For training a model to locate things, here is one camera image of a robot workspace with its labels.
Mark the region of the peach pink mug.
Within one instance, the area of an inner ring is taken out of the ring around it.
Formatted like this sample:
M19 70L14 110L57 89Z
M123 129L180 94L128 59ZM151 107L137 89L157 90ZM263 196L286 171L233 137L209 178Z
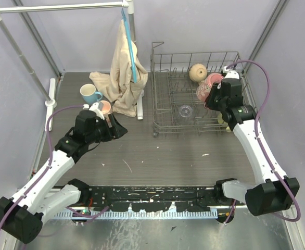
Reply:
M108 101L105 101L105 100L101 100L99 102L98 108L101 110L103 115L107 115L107 114L110 114L112 112L111 104Z

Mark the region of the yellow-green mug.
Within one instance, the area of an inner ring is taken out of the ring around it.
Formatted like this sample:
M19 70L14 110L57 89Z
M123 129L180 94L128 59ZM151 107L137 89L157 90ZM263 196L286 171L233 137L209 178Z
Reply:
M226 130L226 132L231 132L227 122L225 122L222 118L222 114L219 113L218 116L217 116L217 121L218 121L218 124L222 126L222 128L224 128Z

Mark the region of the light blue mug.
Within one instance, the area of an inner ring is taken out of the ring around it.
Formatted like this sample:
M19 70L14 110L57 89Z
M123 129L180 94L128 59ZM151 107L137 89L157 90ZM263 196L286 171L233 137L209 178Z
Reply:
M84 101L89 105L93 105L94 103L101 101L103 98L103 94L97 91L93 84L85 84L81 86L80 94Z

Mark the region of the clear glass cup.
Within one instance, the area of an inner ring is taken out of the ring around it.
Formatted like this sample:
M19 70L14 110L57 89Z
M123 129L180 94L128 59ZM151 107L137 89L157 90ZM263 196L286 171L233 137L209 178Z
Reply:
M193 109L189 105L182 105L178 109L177 123L181 126L191 125L193 123Z

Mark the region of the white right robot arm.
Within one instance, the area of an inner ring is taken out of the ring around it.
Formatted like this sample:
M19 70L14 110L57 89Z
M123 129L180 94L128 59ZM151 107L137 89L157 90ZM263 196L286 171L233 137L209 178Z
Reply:
M250 213L260 216L288 210L300 184L290 178L277 163L256 120L256 111L244 103L239 79L224 78L214 83L205 106L219 111L222 119L240 141L255 176L255 185L234 178L218 180L214 186L214 199L220 205L232 199L247 205Z

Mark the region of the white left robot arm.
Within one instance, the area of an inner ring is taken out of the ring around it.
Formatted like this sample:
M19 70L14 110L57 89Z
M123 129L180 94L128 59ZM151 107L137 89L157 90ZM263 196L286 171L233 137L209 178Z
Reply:
M43 167L11 198L0 198L0 230L4 230L24 244L32 242L43 224L62 209L90 201L89 186L77 179L71 180L60 191L46 197L57 181L91 149L92 144L109 142L127 133L114 117L98 116L83 110L75 124L56 144Z

